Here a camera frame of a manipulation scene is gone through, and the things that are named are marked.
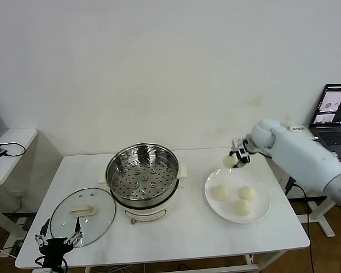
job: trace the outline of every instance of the laptop keyboard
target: laptop keyboard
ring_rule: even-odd
[[[318,133],[318,135],[329,146],[331,146],[331,145],[341,145],[341,131],[320,132],[320,133]]]

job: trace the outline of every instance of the glass lid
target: glass lid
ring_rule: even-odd
[[[115,218],[116,205],[109,192],[99,188],[81,189],[64,199],[53,212],[52,237],[70,237],[79,217],[82,239],[75,247],[83,247],[102,237]]]

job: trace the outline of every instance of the steamed bun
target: steamed bun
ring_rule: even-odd
[[[232,169],[238,162],[236,154],[225,156],[222,160],[223,165],[228,169]]]
[[[226,201],[230,198],[230,190],[225,186],[216,186],[212,188],[212,194],[218,201]]]
[[[256,198],[256,191],[253,187],[243,186],[238,189],[238,195],[241,199],[253,201]]]
[[[240,199],[235,203],[235,212],[240,216],[246,216],[251,213],[251,208],[248,201]]]

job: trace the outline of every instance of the stainless steel steamer basket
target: stainless steel steamer basket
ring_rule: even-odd
[[[167,148],[136,144],[118,152],[106,169],[106,181],[117,202],[131,209],[154,208],[178,187],[178,160]]]

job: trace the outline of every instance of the laptop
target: laptop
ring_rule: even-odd
[[[309,129],[341,161],[341,84],[325,86]]]

